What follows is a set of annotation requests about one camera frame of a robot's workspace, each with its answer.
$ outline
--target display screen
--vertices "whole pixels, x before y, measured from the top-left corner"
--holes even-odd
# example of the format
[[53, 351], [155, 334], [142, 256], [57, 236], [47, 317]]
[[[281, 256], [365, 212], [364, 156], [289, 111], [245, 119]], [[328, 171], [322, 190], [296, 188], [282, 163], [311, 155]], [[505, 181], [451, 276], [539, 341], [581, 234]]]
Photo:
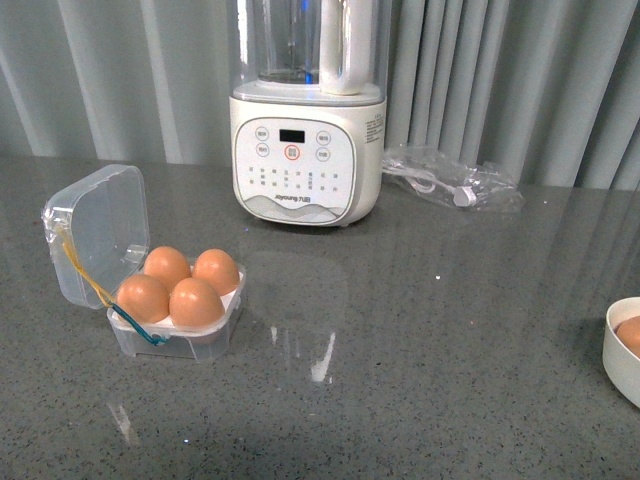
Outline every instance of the display screen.
[[287, 143], [304, 143], [304, 130], [280, 130], [280, 141]]

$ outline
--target egg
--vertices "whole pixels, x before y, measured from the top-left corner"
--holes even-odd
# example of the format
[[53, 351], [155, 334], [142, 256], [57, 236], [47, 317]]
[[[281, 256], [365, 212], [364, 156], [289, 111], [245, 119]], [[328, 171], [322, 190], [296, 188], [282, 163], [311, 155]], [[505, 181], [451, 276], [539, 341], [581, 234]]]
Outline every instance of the egg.
[[138, 323], [157, 323], [169, 315], [169, 292], [149, 275], [132, 275], [122, 282], [116, 303]]
[[205, 280], [220, 296], [233, 292], [240, 284], [236, 262], [226, 252], [215, 248], [200, 254], [193, 266], [192, 276]]
[[173, 289], [169, 312], [176, 327], [202, 328], [216, 323], [224, 316], [224, 305], [218, 293], [207, 282], [185, 278]]
[[144, 274], [157, 278], [169, 293], [180, 280], [191, 276], [187, 257], [172, 247], [155, 248], [144, 262]]
[[640, 358], [640, 316], [622, 322], [616, 330], [616, 335], [625, 347]]

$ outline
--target white egg holder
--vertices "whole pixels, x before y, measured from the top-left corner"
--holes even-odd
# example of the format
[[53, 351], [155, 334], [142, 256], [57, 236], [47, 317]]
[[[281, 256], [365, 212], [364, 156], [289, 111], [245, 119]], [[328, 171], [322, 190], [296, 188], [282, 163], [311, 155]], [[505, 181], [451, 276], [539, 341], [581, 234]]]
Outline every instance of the white egg holder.
[[[45, 205], [42, 221], [60, 290], [70, 303], [93, 310], [104, 308], [93, 287], [71, 263], [65, 241], [73, 245], [86, 273], [111, 295], [116, 295], [126, 278], [143, 269], [151, 242], [144, 180], [133, 165], [108, 165], [57, 192]], [[210, 326], [179, 329], [169, 317], [141, 325], [152, 337], [166, 338], [166, 343], [153, 345], [108, 309], [107, 318], [122, 352], [132, 357], [148, 354], [196, 361], [220, 357], [229, 347], [241, 310], [246, 271], [237, 265], [240, 284], [221, 297], [225, 313]]]
[[238, 263], [236, 265], [240, 273], [240, 283], [233, 292], [220, 297], [225, 313], [211, 325], [197, 329], [180, 328], [173, 324], [171, 315], [154, 324], [140, 325], [152, 337], [166, 339], [165, 343], [151, 344], [112, 308], [108, 309], [107, 318], [122, 353], [130, 357], [143, 354], [193, 358], [199, 362], [220, 357], [229, 347], [240, 314], [240, 295], [244, 289], [246, 275], [244, 267]]
[[611, 382], [627, 399], [640, 408], [640, 358], [618, 338], [615, 331], [625, 320], [640, 315], [640, 297], [618, 300], [607, 310], [602, 363]]

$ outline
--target plastic bag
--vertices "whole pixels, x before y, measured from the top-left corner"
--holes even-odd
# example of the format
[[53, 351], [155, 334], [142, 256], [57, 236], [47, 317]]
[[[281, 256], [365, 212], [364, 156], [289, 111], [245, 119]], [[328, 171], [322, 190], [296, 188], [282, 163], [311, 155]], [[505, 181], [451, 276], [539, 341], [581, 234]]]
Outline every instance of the plastic bag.
[[524, 205], [518, 184], [495, 164], [468, 167], [429, 146], [387, 148], [382, 171], [419, 197], [446, 207], [511, 213]]

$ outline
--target blender handle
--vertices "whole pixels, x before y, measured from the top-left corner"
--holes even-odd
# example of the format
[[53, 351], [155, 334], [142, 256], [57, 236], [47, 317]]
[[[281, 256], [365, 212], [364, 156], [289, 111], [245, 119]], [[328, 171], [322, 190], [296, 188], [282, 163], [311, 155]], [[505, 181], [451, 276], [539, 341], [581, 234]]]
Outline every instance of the blender handle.
[[364, 87], [369, 75], [373, 4], [372, 0], [322, 0], [319, 83], [323, 92], [353, 95]]

